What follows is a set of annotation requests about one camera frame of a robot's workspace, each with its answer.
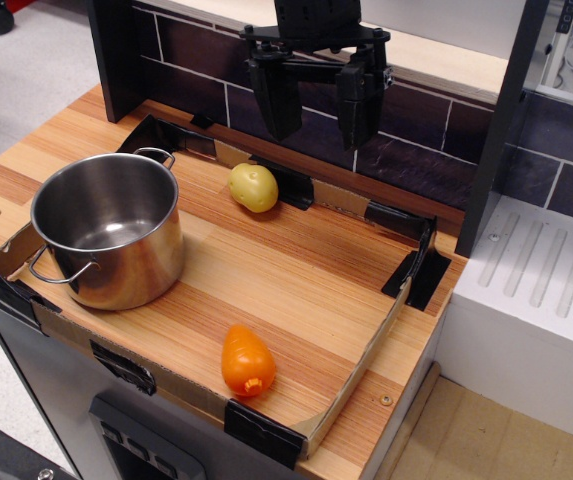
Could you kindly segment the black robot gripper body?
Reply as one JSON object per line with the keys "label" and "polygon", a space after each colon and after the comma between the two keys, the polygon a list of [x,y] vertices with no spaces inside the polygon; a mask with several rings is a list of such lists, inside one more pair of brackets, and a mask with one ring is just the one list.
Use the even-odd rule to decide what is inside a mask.
{"label": "black robot gripper body", "polygon": [[385,44],[391,34],[361,24],[359,0],[275,0],[277,24],[246,25],[239,36],[247,42],[279,44],[289,50],[316,52]]}

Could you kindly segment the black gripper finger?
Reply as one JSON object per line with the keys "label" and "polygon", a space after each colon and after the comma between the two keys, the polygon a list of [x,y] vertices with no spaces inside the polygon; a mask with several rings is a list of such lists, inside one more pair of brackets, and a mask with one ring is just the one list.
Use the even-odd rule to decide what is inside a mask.
{"label": "black gripper finger", "polygon": [[288,71],[291,57],[268,41],[255,43],[249,51],[250,84],[266,128],[277,141],[302,126],[298,80]]}
{"label": "black gripper finger", "polygon": [[359,149],[378,131],[385,90],[392,84],[385,45],[362,44],[335,75],[343,147]]}

